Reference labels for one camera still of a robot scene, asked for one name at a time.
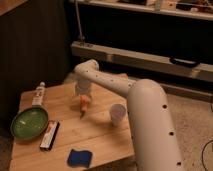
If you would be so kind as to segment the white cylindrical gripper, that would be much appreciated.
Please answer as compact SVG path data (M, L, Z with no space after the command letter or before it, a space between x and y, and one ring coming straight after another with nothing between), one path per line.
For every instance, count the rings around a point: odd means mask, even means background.
M91 95L91 82L86 79L78 79L75 84L75 94L76 95ZM90 105L92 100L90 97L86 97L86 105Z

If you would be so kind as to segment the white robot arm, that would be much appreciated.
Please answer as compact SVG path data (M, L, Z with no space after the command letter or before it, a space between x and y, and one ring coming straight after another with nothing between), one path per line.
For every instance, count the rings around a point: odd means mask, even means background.
M167 96L150 79L131 80L101 72L96 60L78 64L76 93L96 83L126 99L137 171L185 171Z

